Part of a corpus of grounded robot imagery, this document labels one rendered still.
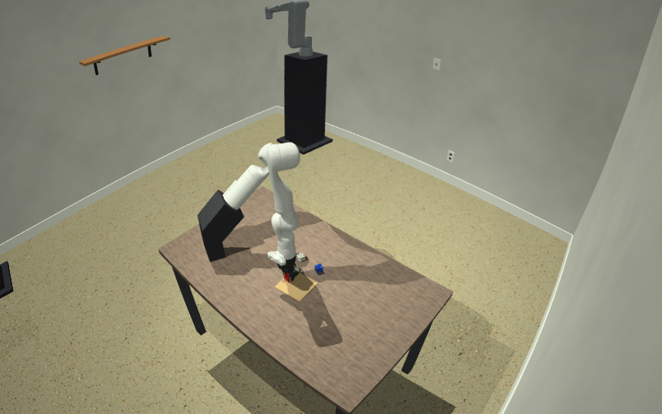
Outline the pale yellow flat mat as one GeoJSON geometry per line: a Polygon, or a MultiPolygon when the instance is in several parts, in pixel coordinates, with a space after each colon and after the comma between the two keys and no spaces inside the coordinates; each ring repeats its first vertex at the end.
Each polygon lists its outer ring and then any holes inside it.
{"type": "Polygon", "coordinates": [[[295,300],[301,301],[317,284],[317,281],[299,273],[292,282],[283,279],[275,286],[275,288],[295,300]]]}

